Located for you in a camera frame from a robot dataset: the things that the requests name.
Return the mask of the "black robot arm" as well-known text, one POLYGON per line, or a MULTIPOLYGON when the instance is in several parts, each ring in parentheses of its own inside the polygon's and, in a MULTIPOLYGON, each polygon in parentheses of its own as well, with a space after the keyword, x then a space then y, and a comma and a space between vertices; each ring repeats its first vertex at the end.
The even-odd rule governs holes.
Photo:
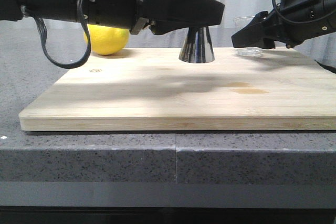
MULTIPOLYGON (((218 25, 224 4, 216 0, 84 0, 90 24, 128 29, 138 34, 149 27, 155 35, 187 27, 218 25)), ((17 21, 24 15, 77 22, 77 0, 1 0, 1 19, 17 21)))
MULTIPOLYGON (((235 48, 275 48, 275 41, 293 48, 305 40, 335 32, 335 0, 272 0, 273 10, 260 12, 245 27, 232 35, 235 48)), ((162 35, 176 29, 198 25, 155 22, 151 32, 162 35)))

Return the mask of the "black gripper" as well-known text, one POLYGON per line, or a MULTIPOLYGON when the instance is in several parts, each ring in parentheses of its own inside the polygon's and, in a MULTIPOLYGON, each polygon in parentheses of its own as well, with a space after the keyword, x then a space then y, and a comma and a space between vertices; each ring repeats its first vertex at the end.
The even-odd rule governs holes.
POLYGON ((151 20, 151 32, 219 25, 225 5, 216 0, 77 0, 77 21, 125 28, 137 35, 151 20))
POLYGON ((288 48, 305 40, 335 32, 335 0, 272 0, 274 9, 260 12, 231 39, 234 48, 274 49, 275 42, 288 48), (267 37, 263 27, 267 18, 267 37))

